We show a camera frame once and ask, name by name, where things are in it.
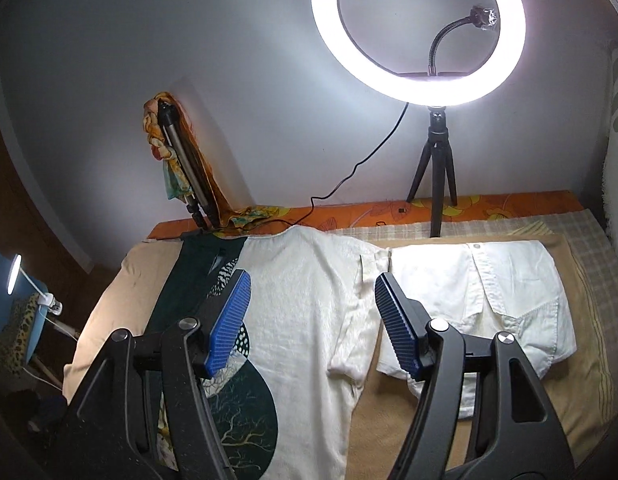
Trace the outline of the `green and white patterned shirt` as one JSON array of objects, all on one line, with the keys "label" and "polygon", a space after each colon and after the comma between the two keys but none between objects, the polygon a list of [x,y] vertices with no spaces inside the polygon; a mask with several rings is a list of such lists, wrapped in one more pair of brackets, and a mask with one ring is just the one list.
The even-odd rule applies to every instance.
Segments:
[{"label": "green and white patterned shirt", "polygon": [[237,478],[345,477],[388,264],[386,249],[311,228],[245,240],[248,340],[202,385]]}]

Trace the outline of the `colourful cloth on tripod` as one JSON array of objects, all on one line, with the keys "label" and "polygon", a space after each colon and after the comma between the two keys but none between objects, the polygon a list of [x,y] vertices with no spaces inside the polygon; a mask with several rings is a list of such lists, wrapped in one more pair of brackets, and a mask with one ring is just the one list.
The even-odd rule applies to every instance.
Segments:
[{"label": "colourful cloth on tripod", "polygon": [[198,229],[249,230],[286,214],[274,206],[231,205],[195,139],[187,112],[171,93],[159,92],[144,103],[143,130],[163,168],[167,197],[187,207]]}]

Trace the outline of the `white button shirt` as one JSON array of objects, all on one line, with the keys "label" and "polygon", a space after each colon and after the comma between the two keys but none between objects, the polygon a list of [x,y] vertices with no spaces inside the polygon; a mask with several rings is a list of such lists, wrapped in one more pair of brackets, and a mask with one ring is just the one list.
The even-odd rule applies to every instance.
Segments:
[{"label": "white button shirt", "polygon": [[563,282],[539,240],[398,247],[389,272],[405,296],[460,333],[513,334],[540,377],[577,351]]}]

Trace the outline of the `orange floral bedsheet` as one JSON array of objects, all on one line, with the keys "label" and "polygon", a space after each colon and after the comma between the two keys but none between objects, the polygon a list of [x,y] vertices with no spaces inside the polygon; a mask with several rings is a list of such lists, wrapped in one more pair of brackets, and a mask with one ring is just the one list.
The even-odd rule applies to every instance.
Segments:
[{"label": "orange floral bedsheet", "polygon": [[[505,220],[544,216],[544,214],[566,214],[583,209],[580,200],[570,191],[466,195],[459,197],[455,205],[443,206],[443,221],[450,223]],[[427,222],[430,216],[429,198],[416,198],[412,202],[392,200],[300,208],[254,206],[242,210],[231,219],[228,226],[215,234],[219,237],[277,234],[293,224],[311,226],[321,231],[368,226],[400,226],[400,224]]]}]

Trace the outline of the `beige blanket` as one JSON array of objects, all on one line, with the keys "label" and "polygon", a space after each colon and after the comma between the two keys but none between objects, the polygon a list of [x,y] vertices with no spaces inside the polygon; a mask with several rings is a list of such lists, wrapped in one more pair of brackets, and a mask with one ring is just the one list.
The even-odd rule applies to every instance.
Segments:
[{"label": "beige blanket", "polygon": [[[237,257],[247,238],[189,236],[151,240],[132,248],[82,330],[74,358],[64,370],[64,396],[74,396],[105,339],[116,328],[125,327],[136,335],[159,332],[195,312],[202,299],[218,294],[232,271],[239,269]],[[577,335],[594,335],[594,324],[588,318],[593,304],[569,246],[556,235],[530,238],[539,240],[566,274],[566,295],[574,300]],[[247,340],[243,323],[232,354]],[[577,460],[585,458],[601,439],[612,409],[615,386],[605,373],[603,351],[601,341],[590,342],[540,377]],[[342,479],[386,476],[421,390],[400,368],[379,319],[371,365],[352,412]]]}]

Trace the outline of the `small white clip lamp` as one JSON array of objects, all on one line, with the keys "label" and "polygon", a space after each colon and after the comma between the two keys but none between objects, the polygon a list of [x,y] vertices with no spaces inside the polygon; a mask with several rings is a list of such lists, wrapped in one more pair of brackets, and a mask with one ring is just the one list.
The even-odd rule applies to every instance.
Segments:
[{"label": "small white clip lamp", "polygon": [[50,323],[57,332],[60,332],[61,334],[70,337],[70,339],[77,341],[80,335],[78,330],[64,322],[58,321],[58,317],[63,312],[62,302],[56,298],[52,292],[45,292],[40,288],[40,286],[23,269],[22,255],[16,254],[12,259],[8,281],[6,282],[6,293],[9,296],[14,293],[14,289],[16,284],[18,284],[19,278],[24,278],[24,280],[32,286],[32,289],[36,292],[37,306],[46,309],[46,313],[44,313],[44,321]]}]

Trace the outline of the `leopard print cloth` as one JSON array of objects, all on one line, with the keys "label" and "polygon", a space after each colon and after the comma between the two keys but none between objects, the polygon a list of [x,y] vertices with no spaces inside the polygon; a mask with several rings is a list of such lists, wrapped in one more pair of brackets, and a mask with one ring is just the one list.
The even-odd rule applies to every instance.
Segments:
[{"label": "leopard print cloth", "polygon": [[0,332],[0,376],[18,376],[26,364],[38,298],[35,292],[27,298],[13,301],[9,321]]}]

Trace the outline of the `blue chair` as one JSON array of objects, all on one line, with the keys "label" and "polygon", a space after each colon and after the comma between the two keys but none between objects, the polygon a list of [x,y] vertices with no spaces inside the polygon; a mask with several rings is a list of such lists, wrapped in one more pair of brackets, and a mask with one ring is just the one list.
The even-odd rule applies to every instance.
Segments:
[{"label": "blue chair", "polygon": [[[14,293],[11,296],[6,293],[6,282],[8,281],[11,263],[11,260],[0,254],[0,332],[9,321],[13,301],[21,298],[27,298],[35,293],[32,286],[30,286],[24,278],[18,279],[18,284],[16,284]],[[34,328],[32,329],[32,336],[29,338],[27,348],[26,364],[32,358],[40,339],[42,329],[44,328],[44,313],[46,313],[46,309],[40,307],[37,308]]]}]

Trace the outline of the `green striped white pillow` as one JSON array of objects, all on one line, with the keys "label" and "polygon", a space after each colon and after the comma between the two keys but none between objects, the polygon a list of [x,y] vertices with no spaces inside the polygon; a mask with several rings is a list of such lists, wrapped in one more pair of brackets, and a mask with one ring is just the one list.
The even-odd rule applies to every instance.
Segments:
[{"label": "green striped white pillow", "polygon": [[604,209],[609,236],[618,257],[618,46],[610,49],[608,144],[603,170]]}]

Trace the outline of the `black gooseneck phone holder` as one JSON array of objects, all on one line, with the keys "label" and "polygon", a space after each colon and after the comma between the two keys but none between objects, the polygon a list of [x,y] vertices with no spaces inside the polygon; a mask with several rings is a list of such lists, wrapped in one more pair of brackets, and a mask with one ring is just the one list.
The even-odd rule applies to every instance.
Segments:
[{"label": "black gooseneck phone holder", "polygon": [[496,32],[500,27],[500,13],[495,6],[475,4],[463,18],[446,24],[439,29],[427,55],[427,75],[441,76],[445,72],[439,67],[440,51],[457,53],[461,40],[476,36],[478,32]]}]

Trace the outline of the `folded tripod against wall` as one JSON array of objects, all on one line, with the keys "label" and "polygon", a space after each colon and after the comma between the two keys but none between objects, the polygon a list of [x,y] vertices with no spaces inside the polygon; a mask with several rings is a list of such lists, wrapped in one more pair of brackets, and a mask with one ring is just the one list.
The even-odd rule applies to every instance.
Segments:
[{"label": "folded tripod against wall", "polygon": [[158,101],[157,122],[168,144],[175,150],[183,174],[189,182],[195,205],[187,207],[198,226],[205,221],[208,229],[220,228],[220,211],[202,164],[194,155],[192,144],[185,140],[181,115],[175,104]]}]

